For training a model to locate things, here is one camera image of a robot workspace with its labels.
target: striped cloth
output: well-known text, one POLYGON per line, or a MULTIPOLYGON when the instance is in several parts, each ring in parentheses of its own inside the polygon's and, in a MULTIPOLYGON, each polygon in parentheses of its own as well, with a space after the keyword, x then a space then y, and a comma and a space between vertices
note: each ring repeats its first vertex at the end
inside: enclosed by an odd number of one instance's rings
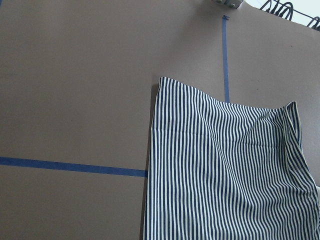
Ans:
POLYGON ((296 102, 222 102, 161 77, 151 126, 145 240, 319 240, 296 102))

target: blue line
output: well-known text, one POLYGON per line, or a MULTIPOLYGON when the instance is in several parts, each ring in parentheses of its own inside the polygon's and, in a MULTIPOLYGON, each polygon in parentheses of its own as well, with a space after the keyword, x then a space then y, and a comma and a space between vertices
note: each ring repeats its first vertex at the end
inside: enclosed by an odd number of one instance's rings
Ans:
POLYGON ((222 17, 222 54, 223 54, 223 77, 224 77, 224 101, 229 103, 229 76, 228 76, 228 52, 227 52, 227 20, 228 16, 222 17))
POLYGON ((66 163, 66 162, 57 162, 57 161, 41 161, 41 160, 31 160, 31 159, 1 157, 1 156, 0 156, 0 165, 28 167, 28 168, 36 168, 36 169, 65 170, 65 171, 95 173, 95 174, 112 174, 112 175, 134 176, 134 177, 144 177, 144 178, 148 177, 148 171, 145 171, 145 170, 66 163))

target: blue tape strip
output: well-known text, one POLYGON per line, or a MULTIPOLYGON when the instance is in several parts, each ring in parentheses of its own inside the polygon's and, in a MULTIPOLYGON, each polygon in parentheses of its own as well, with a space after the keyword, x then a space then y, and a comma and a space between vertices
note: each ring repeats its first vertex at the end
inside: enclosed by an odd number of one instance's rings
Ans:
POLYGON ((28 167, 37 169, 53 169, 53 170, 65 170, 95 174, 112 174, 112 175, 124 175, 134 177, 148 177, 148 171, 130 169, 130 168, 119 168, 110 166, 95 166, 86 164, 66 163, 57 161, 41 161, 11 157, 0 157, 0 165, 17 166, 17 167, 28 167))
POLYGON ((222 17, 222 55, 223 55, 223 77, 224 77, 224 101, 229 103, 229 76, 228 76, 228 52, 227 52, 227 20, 228 16, 222 17))

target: cloth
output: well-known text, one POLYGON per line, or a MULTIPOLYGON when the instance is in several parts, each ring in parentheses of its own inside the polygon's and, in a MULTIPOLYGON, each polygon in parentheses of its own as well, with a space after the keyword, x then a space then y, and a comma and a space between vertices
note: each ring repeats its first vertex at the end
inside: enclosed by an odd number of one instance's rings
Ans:
POLYGON ((145 240, 319 240, 295 101, 257 108, 161 77, 145 240))

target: black and white striped fabric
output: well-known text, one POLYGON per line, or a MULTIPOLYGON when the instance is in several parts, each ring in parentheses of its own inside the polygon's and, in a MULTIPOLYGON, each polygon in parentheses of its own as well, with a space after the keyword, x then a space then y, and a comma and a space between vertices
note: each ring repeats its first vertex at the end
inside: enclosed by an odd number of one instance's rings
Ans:
POLYGON ((145 240, 319 240, 296 102, 222 102, 161 77, 151 127, 145 240))

